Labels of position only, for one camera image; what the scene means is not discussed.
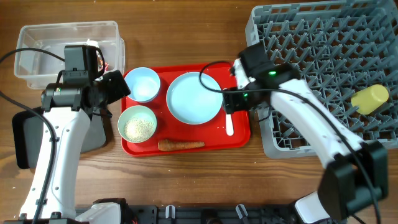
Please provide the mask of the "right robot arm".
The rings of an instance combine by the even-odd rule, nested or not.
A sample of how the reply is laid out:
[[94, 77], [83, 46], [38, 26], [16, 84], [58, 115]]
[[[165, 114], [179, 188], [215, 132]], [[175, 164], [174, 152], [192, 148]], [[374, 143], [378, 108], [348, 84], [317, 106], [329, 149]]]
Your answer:
[[267, 104], [290, 121], [311, 145], [325, 169], [318, 190], [298, 199], [301, 223], [344, 220], [388, 196], [387, 151], [378, 141], [366, 143], [342, 125], [316, 98], [298, 69], [274, 65], [262, 44], [238, 53], [231, 67], [237, 86], [223, 93], [228, 114]]

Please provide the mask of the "white plastic spoon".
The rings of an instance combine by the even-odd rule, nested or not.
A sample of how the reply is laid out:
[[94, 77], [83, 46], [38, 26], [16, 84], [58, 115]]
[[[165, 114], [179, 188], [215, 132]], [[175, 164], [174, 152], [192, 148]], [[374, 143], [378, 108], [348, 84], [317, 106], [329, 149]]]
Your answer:
[[226, 114], [226, 133], [228, 136], [234, 134], [233, 120], [231, 114]]

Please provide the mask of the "light blue plate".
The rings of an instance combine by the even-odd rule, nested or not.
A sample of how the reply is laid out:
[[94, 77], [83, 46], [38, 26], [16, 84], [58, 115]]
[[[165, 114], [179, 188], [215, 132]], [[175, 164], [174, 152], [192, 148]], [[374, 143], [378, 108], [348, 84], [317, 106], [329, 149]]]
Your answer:
[[220, 86], [207, 74], [188, 72], [177, 77], [166, 94], [171, 114], [185, 124], [204, 124], [220, 111], [223, 97]]

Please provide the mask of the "yellow plastic cup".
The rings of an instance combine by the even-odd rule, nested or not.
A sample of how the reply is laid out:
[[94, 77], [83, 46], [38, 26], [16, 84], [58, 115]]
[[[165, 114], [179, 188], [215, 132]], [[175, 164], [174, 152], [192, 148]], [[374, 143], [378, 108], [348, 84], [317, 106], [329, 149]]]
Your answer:
[[375, 84], [356, 92], [351, 97], [353, 107], [357, 106], [359, 114], [371, 114], [389, 99], [389, 91], [386, 87]]

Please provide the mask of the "light blue bowl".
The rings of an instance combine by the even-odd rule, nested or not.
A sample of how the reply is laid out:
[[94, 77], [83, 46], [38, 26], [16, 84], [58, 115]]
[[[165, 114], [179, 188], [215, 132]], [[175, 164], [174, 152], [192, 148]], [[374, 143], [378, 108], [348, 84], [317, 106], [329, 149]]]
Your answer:
[[124, 79], [131, 92], [127, 97], [133, 101], [139, 103], [150, 102], [160, 91], [160, 77], [151, 68], [135, 68], [128, 72]]

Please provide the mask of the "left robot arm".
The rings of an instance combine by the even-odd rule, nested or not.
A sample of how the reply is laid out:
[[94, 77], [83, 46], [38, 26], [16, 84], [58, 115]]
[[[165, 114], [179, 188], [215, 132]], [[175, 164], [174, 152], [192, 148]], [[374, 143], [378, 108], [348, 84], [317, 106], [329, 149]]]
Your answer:
[[35, 174], [16, 223], [76, 223], [75, 184], [93, 115], [130, 94], [119, 70], [105, 71], [102, 51], [68, 45], [65, 68], [42, 93], [42, 113], [2, 94], [44, 124]]

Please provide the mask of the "red snack wrapper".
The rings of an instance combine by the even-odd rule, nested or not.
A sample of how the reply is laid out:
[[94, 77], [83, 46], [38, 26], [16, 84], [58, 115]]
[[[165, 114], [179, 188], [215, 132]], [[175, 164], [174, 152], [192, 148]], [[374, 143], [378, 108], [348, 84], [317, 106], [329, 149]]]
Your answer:
[[98, 58], [98, 71], [99, 72], [102, 70], [107, 71], [109, 64], [104, 62], [103, 57], [101, 56], [101, 54], [98, 51], [96, 52], [96, 54], [97, 54], [97, 58]]

